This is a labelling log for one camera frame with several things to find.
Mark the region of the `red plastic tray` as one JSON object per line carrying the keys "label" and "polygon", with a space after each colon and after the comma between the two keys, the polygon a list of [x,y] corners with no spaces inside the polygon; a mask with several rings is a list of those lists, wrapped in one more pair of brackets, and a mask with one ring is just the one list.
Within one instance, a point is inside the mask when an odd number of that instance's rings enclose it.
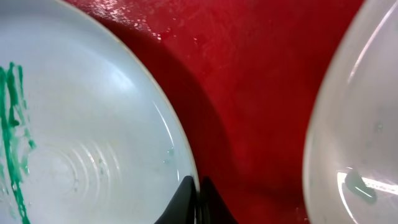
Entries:
{"label": "red plastic tray", "polygon": [[239,223],[307,223],[305,132],[361,1],[75,1],[148,68]]}

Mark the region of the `white plate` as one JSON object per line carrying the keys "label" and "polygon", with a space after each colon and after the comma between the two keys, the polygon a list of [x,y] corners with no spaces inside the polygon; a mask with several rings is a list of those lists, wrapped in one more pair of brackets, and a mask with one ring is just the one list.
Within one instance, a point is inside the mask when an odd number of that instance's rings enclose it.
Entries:
{"label": "white plate", "polygon": [[397,0],[365,1],[327,70],[307,129],[310,223],[397,222]]}
{"label": "white plate", "polygon": [[198,176],[164,92],[63,1],[1,2],[1,222],[155,223]]}

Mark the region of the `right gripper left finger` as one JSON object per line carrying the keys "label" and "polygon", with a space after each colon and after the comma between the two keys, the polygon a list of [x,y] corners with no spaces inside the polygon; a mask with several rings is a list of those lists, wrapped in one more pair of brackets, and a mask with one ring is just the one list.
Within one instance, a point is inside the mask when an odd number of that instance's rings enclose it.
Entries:
{"label": "right gripper left finger", "polygon": [[194,224],[197,192],[192,176],[185,176],[155,224]]}

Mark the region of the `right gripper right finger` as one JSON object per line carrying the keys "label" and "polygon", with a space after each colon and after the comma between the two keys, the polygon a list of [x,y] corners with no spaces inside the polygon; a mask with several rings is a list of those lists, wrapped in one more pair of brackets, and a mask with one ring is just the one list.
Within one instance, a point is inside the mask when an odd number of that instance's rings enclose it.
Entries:
{"label": "right gripper right finger", "polygon": [[201,183],[199,205],[202,224],[238,224],[209,177]]}

